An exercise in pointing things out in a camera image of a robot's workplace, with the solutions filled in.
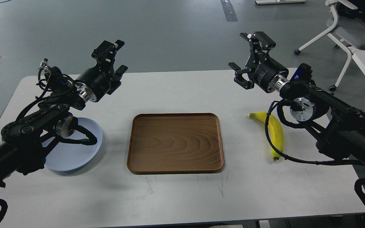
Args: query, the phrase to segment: plate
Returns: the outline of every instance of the plate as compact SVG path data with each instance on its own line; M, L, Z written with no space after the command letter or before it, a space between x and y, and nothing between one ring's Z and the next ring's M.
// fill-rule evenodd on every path
M87 128L97 137L97 143L92 146L81 144L58 143L46 157L45 165L56 171L70 171L86 165L98 152L102 144L102 129L100 125L89 118L78 118L78 124ZM78 131L74 132L71 139L84 139L86 136ZM42 145L47 146L53 138L46 140Z

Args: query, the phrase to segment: caster wheel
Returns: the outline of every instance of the caster wheel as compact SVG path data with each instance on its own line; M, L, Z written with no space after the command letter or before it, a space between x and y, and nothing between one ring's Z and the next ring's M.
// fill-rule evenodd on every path
M337 88L337 87L336 87L335 85L330 85L330 86L329 86L329 91L330 91L330 92L334 92L334 91L336 90L336 88Z

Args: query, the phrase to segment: wood grain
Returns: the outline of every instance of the wood grain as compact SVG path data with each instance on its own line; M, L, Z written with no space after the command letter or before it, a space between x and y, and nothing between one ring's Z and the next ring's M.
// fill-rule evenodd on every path
M127 159L131 172L217 172L223 165L215 114L140 114L133 119Z

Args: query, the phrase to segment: plastic banana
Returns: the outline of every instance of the plastic banana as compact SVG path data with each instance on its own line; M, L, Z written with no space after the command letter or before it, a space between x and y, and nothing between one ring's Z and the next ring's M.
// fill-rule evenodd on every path
M265 123L266 122L267 112L260 111L256 113L250 113L250 118L257 118L259 121ZM268 130L270 132L271 142L272 144L280 151L284 149L284 133L281 123L275 118L275 116L270 115L268 120ZM280 155L275 152L273 148L271 148L271 155L274 161L280 159Z

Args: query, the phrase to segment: concrete floor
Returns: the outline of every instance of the concrete floor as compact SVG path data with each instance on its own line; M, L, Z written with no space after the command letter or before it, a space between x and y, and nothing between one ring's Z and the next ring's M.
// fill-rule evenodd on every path
M249 49L240 32L264 31L277 43L270 52L273 58L286 67L305 62L312 66L317 85L327 89L334 84L346 54L333 48L329 38L323 37L299 56L293 54L326 29L330 13L323 1L256 6L254 1L232 0L232 6L237 22L227 22L221 2L214 0L2 3L0 116L19 81L36 75L42 59L48 58L49 65L63 73L81 74L94 65L90 54L103 40L126 42L115 65L128 66L127 72L221 70L229 69L228 62L244 66ZM336 96L365 111L365 77L354 62ZM358 175L365 176L365 170L359 169ZM326 218L314 219L330 225ZM307 226L291 226L321 227L313 225L314 219L303 219ZM343 222L339 227L351 226Z

